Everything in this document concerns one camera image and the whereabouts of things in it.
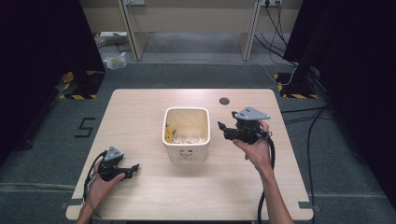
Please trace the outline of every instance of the carpeted floor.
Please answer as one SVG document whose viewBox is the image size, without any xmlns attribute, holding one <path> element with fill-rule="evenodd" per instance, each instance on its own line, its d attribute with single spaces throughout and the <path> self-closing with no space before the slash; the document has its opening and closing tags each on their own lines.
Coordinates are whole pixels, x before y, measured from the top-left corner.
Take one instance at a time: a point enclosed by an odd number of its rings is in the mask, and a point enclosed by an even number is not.
<svg viewBox="0 0 396 224">
<path fill-rule="evenodd" d="M 271 77 L 292 71 L 285 66 L 266 68 Z M 65 217 L 63 203 L 71 198 L 111 93 L 162 88 L 273 90 L 311 195 L 306 145 L 317 110 L 288 111 L 324 106 L 325 100 L 280 97 L 275 82 L 255 64 L 128 64 L 106 72 L 94 100 L 56 99 L 35 134 L 34 147 L 11 153 L 0 168 L 0 223 L 73 223 Z M 94 118 L 86 121 L 92 133 L 75 138 L 85 133 L 78 129 L 84 118 Z M 314 199 L 320 209 L 316 223 L 396 223 L 395 210 L 370 169 L 355 157 L 331 110 L 324 111 L 313 126 L 310 151 Z"/>
</svg>

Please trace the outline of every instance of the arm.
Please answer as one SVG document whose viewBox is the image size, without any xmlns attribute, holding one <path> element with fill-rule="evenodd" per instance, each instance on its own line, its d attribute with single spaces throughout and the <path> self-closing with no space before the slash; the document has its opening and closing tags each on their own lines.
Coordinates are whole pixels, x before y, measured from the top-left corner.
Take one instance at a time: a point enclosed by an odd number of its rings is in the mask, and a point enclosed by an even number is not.
<svg viewBox="0 0 396 224">
<path fill-rule="evenodd" d="M 262 129 L 268 132 L 268 124 L 262 120 L 259 120 L 259 123 Z M 250 160 L 253 163 L 262 178 L 270 223 L 293 223 L 289 211 L 283 202 L 274 171 L 271 167 L 268 142 L 259 139 L 252 145 L 248 145 L 240 140 L 233 140 L 233 143 L 246 153 L 245 160 Z"/>
<path fill-rule="evenodd" d="M 90 190 L 88 191 L 88 196 L 85 201 L 85 204 L 82 206 L 79 211 L 79 216 L 77 219 L 77 224 L 86 224 L 90 223 L 92 219 L 92 215 L 94 210 L 99 206 L 99 204 L 106 198 L 106 196 L 110 193 L 110 191 L 119 183 L 124 177 L 125 174 L 119 174 L 114 177 L 112 180 L 106 182 L 103 180 L 99 174 L 97 174 L 98 166 L 100 162 L 97 162 L 94 167 L 94 172 L 96 178 L 94 179 L 92 185 L 90 186 Z"/>
</svg>

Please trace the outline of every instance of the white bin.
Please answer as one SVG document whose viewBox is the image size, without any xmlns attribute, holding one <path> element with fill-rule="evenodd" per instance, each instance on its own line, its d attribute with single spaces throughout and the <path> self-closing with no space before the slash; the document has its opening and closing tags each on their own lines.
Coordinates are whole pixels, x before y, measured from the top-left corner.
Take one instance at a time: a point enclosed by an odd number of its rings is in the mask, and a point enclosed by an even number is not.
<svg viewBox="0 0 396 224">
<path fill-rule="evenodd" d="M 170 107 L 163 120 L 163 144 L 174 164 L 206 160 L 210 142 L 209 112 L 201 107 Z"/>
</svg>

